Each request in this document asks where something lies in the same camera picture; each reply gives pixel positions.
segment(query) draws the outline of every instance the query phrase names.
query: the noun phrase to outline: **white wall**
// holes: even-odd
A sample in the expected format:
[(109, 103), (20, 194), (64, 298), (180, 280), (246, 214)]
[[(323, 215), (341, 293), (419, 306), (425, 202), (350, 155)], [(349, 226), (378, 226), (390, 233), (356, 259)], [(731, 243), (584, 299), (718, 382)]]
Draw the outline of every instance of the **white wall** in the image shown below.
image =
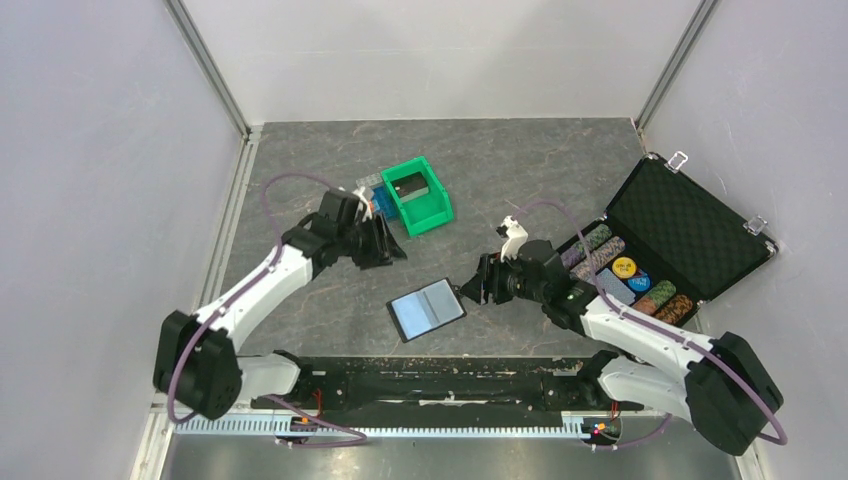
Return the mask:
[(0, 2), (0, 478), (127, 478), (239, 139), (162, 2)]
[(748, 338), (786, 397), (775, 479), (848, 469), (846, 21), (841, 0), (721, 2), (647, 128), (650, 148), (686, 151), (688, 174), (780, 240), (704, 312)]
[(184, 0), (249, 122), (635, 117), (697, 0)]

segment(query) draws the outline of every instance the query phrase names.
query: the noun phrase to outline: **gray mat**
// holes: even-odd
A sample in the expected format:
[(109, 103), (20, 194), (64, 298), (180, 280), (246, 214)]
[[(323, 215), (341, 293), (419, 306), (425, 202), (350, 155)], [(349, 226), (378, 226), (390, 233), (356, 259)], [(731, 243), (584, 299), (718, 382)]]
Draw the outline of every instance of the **gray mat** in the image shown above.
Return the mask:
[[(224, 288), (249, 273), (274, 238), (259, 203), (261, 183), (290, 170), (355, 187), (358, 178), (424, 155), (450, 195), (455, 220), (409, 238), (392, 230), (409, 260), (360, 272), (343, 259), (278, 307), (253, 332), (243, 354), (285, 349), (298, 355), (587, 356), (600, 344), (552, 325), (539, 306), (464, 305), (468, 316), (408, 344), (399, 341), (385, 303), (443, 277), (463, 283), (479, 255), (500, 249), (494, 228), (540, 198), (565, 202), (582, 224), (606, 204), (641, 156), (628, 119), (422, 120), (266, 125), (230, 255)], [(323, 187), (283, 182), (270, 200), (283, 229), (317, 209)], [(540, 207), (522, 224), (531, 238), (567, 240), (574, 229)]]

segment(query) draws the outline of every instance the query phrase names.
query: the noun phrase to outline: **gray floor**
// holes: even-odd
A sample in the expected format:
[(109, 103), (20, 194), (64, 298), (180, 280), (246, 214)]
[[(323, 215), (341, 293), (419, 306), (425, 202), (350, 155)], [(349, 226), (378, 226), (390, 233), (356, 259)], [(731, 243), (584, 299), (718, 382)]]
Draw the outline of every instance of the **gray floor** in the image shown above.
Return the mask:
[[(598, 217), (641, 156), (627, 119), (425, 120), (269, 124), (250, 178), (224, 287), (250, 272), (274, 238), (259, 186), (291, 170), (352, 188), (358, 178), (424, 155), (447, 189), (456, 215), (443, 227), (409, 238), (393, 232), (409, 260), (360, 272), (340, 261), (289, 297), (247, 340), (242, 353), (285, 349), (298, 355), (561, 355), (586, 356), (598, 345), (553, 326), (539, 306), (465, 302), (468, 316), (402, 344), (385, 303), (449, 277), (465, 282), (479, 255), (500, 248), (504, 216), (540, 198), (569, 205), (581, 223)], [(321, 200), (322, 187), (293, 180), (270, 199), (283, 228)], [(522, 221), (531, 238), (555, 245), (574, 229), (542, 207)]]
[[(624, 439), (650, 432), (656, 419), (625, 419)], [(676, 420), (643, 446), (592, 454), (572, 440), (384, 439), (371, 446), (289, 450), (265, 437), (177, 435), (163, 480), (739, 479), (733, 457)]]

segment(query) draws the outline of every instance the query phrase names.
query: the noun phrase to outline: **yellow poker chip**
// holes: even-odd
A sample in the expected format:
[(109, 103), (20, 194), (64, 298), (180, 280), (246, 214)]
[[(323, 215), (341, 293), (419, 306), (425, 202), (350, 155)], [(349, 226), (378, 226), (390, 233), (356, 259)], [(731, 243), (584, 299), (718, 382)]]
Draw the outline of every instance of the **yellow poker chip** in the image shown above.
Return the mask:
[(633, 275), (636, 275), (636, 262), (629, 257), (618, 257), (612, 263), (612, 271), (615, 273), (616, 277), (626, 280)]

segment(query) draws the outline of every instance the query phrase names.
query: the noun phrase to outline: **green plastic bin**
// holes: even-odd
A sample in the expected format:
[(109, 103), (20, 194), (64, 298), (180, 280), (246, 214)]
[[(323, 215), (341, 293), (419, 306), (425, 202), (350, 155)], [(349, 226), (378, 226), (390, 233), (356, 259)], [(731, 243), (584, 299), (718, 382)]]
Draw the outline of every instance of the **green plastic bin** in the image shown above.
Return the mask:
[[(401, 203), (400, 198), (395, 193), (392, 181), (417, 172), (424, 175), (430, 191), (426, 195)], [(433, 173), (433, 169), (430, 168), (426, 158), (413, 158), (408, 162), (383, 170), (380, 174), (383, 176), (386, 190), (391, 195), (392, 201), (395, 202), (398, 212), (400, 212), (400, 219), (410, 237), (420, 235), (453, 220), (453, 208), (451, 208), (450, 199), (448, 199), (448, 192), (436, 178), (436, 174)]]

